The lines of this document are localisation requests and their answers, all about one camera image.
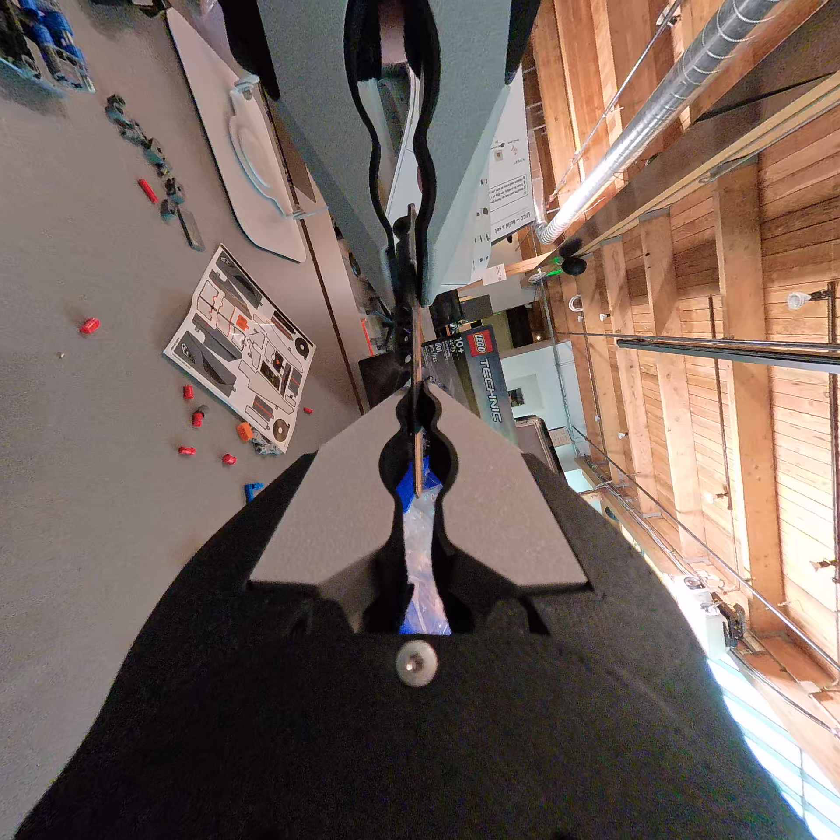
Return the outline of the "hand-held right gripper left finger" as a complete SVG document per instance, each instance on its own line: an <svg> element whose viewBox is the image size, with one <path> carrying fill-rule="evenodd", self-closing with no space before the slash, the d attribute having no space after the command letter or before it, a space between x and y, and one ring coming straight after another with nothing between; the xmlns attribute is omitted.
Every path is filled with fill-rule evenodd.
<svg viewBox="0 0 840 840"><path fill-rule="evenodd" d="M250 582L338 603L351 621L400 621L410 599L403 502L407 389L315 454Z"/></svg>

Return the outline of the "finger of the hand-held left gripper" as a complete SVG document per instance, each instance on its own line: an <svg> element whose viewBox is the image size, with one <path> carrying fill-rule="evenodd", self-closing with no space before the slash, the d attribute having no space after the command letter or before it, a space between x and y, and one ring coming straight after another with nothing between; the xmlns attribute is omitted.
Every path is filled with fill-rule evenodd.
<svg viewBox="0 0 840 840"><path fill-rule="evenodd" d="M511 2L421 2L431 93L418 125L428 192L417 220L420 301L471 282L489 255L489 158L508 97Z"/></svg>
<svg viewBox="0 0 840 840"><path fill-rule="evenodd" d="M366 2L258 2L278 107L333 220L379 296L393 296L393 235L379 191L382 145L360 93Z"/></svg>

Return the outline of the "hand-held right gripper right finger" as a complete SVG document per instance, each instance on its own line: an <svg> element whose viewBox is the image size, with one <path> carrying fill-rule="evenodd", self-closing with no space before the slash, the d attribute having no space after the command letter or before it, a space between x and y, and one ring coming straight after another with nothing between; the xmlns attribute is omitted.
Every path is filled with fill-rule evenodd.
<svg viewBox="0 0 840 840"><path fill-rule="evenodd" d="M425 384L430 434L448 457L436 500L435 582L448 611L579 592L587 576L518 446Z"/></svg>

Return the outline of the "dark grey lego wing assembly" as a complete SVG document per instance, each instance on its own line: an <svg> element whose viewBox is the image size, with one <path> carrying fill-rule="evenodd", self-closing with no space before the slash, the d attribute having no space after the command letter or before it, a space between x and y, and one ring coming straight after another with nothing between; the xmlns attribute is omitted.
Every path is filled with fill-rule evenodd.
<svg viewBox="0 0 840 840"><path fill-rule="evenodd" d="M395 354L409 374L411 402L406 422L413 457L414 496L420 497L424 492L424 380L416 227L417 210L414 204L409 204L406 213L393 225L396 260L393 338Z"/></svg>

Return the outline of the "lego instruction booklet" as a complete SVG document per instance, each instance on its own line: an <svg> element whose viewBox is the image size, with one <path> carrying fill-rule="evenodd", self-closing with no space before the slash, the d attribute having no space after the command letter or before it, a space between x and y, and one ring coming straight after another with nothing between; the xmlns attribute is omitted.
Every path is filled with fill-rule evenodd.
<svg viewBox="0 0 840 840"><path fill-rule="evenodd" d="M422 199L417 159L408 138L417 127L422 92L419 79L407 64L396 66L394 76L381 80L381 98L386 100L387 96L392 98L395 108L389 128L395 165L385 202L385 215L392 223L405 214L408 205L419 208ZM464 232L453 262L444 274L442 291L482 281L490 271L493 244L516 233L534 218L523 71L519 69L509 86Z"/></svg>

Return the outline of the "dark lego set box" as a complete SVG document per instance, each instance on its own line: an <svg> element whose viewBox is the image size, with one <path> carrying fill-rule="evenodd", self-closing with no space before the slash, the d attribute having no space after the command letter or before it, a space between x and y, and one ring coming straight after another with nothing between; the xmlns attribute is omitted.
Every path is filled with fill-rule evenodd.
<svg viewBox="0 0 840 840"><path fill-rule="evenodd" d="M510 443L518 444L493 328L481 325L422 344L423 378L452 396Z"/></svg>

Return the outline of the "cluster of grey lego pieces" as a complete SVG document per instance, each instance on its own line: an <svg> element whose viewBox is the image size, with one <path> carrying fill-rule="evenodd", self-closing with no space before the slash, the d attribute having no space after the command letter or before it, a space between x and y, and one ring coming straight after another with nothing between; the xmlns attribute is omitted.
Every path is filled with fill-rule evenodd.
<svg viewBox="0 0 840 840"><path fill-rule="evenodd" d="M160 199L159 204L153 206L162 223L179 227L188 247L198 253L204 252L206 247L203 237L193 213L186 205L186 189L176 177L161 142L144 132L140 122L129 115L127 102L118 93L106 98L103 111L122 140L132 145L149 167L149 175L142 178L151 184Z"/></svg>

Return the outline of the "grey lego wing blue pins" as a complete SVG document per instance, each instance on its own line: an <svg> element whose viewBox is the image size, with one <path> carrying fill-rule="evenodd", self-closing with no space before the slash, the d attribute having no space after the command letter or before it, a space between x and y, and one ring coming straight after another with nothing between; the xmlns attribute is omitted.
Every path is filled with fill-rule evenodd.
<svg viewBox="0 0 840 840"><path fill-rule="evenodd" d="M1 62L54 92L96 90L70 23L55 1L1 2Z"/></svg>

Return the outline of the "lego sticker sheet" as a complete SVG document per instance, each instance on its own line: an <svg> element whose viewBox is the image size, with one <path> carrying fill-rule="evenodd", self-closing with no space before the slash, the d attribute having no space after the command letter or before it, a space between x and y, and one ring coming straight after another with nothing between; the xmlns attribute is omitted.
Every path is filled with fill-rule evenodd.
<svg viewBox="0 0 840 840"><path fill-rule="evenodd" d="M163 355L285 454L316 349L220 245Z"/></svg>

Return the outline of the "dark road case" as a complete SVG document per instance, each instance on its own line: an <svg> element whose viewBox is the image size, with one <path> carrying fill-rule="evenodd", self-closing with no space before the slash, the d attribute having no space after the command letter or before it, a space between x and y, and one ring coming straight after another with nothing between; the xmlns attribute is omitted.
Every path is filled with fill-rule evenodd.
<svg viewBox="0 0 840 840"><path fill-rule="evenodd" d="M562 475L560 459L543 419L538 415L520 416L515 419L515 425L520 450L540 460L553 473Z"/></svg>

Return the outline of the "white book stand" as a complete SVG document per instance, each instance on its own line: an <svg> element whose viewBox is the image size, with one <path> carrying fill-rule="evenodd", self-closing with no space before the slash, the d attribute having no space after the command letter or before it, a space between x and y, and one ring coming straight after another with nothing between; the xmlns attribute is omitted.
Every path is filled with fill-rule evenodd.
<svg viewBox="0 0 840 840"><path fill-rule="evenodd" d="M259 79L235 73L175 9L165 18L238 225L258 248L305 262L308 249L261 108Z"/></svg>

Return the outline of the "black hanging light bar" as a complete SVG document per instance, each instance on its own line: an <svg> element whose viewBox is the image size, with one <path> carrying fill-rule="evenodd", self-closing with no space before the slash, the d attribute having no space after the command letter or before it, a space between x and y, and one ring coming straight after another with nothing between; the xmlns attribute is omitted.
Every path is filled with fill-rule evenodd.
<svg viewBox="0 0 840 840"><path fill-rule="evenodd" d="M623 350L839 375L838 344L629 335L615 336L614 340L616 346Z"/></svg>

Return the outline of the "silver ventilation duct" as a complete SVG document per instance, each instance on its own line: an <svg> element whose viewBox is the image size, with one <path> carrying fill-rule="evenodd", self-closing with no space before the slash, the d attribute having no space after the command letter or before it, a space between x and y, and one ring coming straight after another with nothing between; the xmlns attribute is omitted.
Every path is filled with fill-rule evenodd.
<svg viewBox="0 0 840 840"><path fill-rule="evenodd" d="M699 89L751 39L753 31L771 19L779 4L778 1L723 2L558 212L535 227L538 241L542 245L555 242L614 176L634 163L689 106Z"/></svg>

